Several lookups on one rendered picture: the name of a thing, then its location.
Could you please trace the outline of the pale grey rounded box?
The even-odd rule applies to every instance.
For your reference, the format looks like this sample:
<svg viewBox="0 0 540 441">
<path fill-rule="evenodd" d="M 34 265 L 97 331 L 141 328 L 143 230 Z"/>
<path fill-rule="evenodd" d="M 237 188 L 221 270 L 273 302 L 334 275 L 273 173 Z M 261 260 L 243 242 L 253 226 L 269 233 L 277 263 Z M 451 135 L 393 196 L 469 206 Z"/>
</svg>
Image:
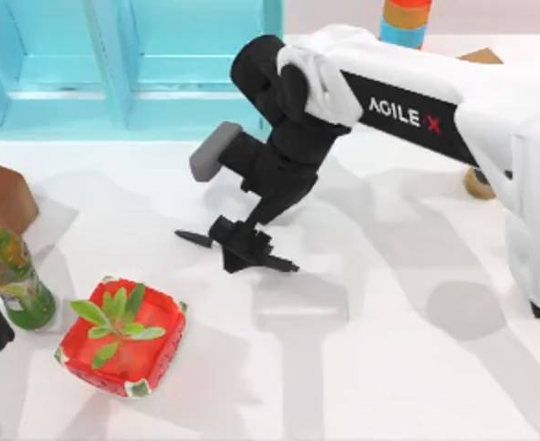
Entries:
<svg viewBox="0 0 540 441">
<path fill-rule="evenodd" d="M 209 182 L 219 172 L 221 154 L 240 132 L 241 125 L 223 121 L 200 143 L 189 157 L 190 171 L 197 182 Z"/>
</svg>

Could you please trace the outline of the green bottle with yellow cap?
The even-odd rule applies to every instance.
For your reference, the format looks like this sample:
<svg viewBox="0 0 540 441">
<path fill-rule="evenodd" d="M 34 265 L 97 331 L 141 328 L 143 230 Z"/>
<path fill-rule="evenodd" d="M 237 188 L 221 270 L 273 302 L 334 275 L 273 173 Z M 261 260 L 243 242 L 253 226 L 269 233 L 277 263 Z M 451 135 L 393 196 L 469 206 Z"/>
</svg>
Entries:
<svg viewBox="0 0 540 441">
<path fill-rule="evenodd" d="M 24 330 L 42 329 L 55 316 L 54 297 L 39 278 L 27 244 L 1 224 L 0 298 L 9 320 Z"/>
</svg>

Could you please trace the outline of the brown block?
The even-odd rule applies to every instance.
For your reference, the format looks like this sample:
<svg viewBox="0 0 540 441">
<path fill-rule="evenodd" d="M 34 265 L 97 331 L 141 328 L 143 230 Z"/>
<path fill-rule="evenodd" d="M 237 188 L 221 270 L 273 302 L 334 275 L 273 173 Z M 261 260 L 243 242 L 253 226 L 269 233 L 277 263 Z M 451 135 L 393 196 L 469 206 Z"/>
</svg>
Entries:
<svg viewBox="0 0 540 441">
<path fill-rule="evenodd" d="M 39 215 L 39 208 L 26 179 L 0 165 L 0 223 L 23 234 Z"/>
</svg>

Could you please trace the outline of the tan round roll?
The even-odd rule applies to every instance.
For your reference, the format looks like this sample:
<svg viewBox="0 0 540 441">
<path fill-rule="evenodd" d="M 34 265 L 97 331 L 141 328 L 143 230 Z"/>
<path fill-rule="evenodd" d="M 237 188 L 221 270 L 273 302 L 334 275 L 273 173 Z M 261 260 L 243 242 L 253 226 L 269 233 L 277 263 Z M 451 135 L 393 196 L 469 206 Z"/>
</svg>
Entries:
<svg viewBox="0 0 540 441">
<path fill-rule="evenodd" d="M 486 177 L 474 167 L 467 170 L 463 184 L 467 193 L 473 198 L 490 200 L 496 197 Z"/>
</svg>

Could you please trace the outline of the light blue rack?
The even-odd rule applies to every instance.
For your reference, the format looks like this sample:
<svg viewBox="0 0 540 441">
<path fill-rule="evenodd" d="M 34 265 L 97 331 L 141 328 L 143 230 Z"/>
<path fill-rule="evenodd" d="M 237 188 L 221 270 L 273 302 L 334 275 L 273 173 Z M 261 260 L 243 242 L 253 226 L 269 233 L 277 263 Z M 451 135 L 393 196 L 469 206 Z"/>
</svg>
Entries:
<svg viewBox="0 0 540 441">
<path fill-rule="evenodd" d="M 283 0 L 0 0 L 0 140 L 198 140 L 267 125 L 230 79 Z"/>
</svg>

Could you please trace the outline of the stack of coloured rings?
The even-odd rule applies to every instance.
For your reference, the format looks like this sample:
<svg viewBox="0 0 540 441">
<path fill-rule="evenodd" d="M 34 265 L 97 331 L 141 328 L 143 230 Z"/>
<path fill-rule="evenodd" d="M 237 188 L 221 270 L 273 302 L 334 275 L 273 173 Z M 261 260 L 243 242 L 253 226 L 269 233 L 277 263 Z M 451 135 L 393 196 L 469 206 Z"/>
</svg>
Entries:
<svg viewBox="0 0 540 441">
<path fill-rule="evenodd" d="M 420 50 L 433 0 L 384 0 L 379 24 L 381 41 Z"/>
</svg>

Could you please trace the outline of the brown coaster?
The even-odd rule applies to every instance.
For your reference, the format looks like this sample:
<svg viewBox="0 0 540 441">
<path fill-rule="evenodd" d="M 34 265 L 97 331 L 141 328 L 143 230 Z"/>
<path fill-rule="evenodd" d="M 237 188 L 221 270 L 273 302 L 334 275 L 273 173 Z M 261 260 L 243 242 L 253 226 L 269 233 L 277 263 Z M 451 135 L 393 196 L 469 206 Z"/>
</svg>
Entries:
<svg viewBox="0 0 540 441">
<path fill-rule="evenodd" d="M 483 48 L 460 55 L 458 60 L 482 64 L 503 64 L 503 60 L 490 48 Z"/>
</svg>

